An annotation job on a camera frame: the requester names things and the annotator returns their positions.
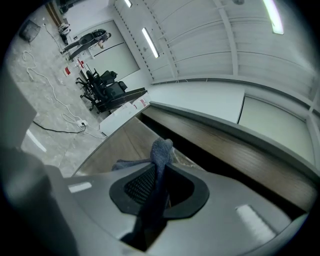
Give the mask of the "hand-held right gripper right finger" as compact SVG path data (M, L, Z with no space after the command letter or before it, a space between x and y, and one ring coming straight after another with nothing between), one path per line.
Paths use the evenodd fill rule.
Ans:
M149 248L151 256L237 256L262 246L292 220L272 202L241 182L179 165L204 181L209 198L188 219L170 220Z

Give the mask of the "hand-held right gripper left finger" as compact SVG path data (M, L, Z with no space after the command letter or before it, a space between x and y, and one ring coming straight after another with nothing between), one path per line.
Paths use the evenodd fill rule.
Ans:
M149 163L142 163L112 172L64 179L75 206L73 214L82 218L74 227L75 231L84 232L76 235L81 256L149 256L120 240L132 231L136 216L119 210L110 197L113 184L129 175L137 176L149 166Z

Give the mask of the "blue wiping cloth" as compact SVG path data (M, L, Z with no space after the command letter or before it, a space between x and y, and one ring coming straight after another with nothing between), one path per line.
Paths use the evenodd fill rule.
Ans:
M119 159L111 168L112 171L117 171L142 163L151 162L155 164L155 189L146 203L141 207L137 218L143 228L149 228L156 225L162 219L164 210L169 202L169 192L165 185L165 167L166 164L170 164L173 160L172 149L172 140L159 137L153 142L148 159Z

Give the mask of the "dark wooden vanity cabinet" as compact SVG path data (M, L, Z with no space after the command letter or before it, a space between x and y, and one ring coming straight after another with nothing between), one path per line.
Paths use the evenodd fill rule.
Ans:
M290 217L320 206L320 178L216 128L148 106L106 138L75 175L106 173L119 159L147 158L153 141L170 139L181 164L233 178L275 203Z

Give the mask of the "white water dispenser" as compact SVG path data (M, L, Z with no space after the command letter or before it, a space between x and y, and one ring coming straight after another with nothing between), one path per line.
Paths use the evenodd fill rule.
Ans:
M138 112L130 102L127 102L105 118L99 124L99 130L104 135L110 136Z

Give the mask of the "white roller blind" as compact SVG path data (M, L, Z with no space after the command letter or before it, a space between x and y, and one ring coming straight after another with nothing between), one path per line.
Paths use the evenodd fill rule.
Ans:
M278 142L311 164L315 163L307 124L292 114L246 96L239 124Z

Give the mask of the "dark wooden boards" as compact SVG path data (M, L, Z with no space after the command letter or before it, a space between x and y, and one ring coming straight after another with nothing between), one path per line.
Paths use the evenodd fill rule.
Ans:
M142 87L138 88L132 91L125 92L123 95L109 100L107 103L99 102L96 104L96 108L100 113L103 113L105 111L111 111L116 108L119 108L120 106L124 105L127 102L135 101L139 97L143 96L148 91Z

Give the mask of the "black mesh bin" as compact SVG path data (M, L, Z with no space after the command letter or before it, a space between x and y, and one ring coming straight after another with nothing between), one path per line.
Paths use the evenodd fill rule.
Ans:
M41 27L39 25L28 19L21 26L18 36L24 41L31 43L37 37L40 30Z

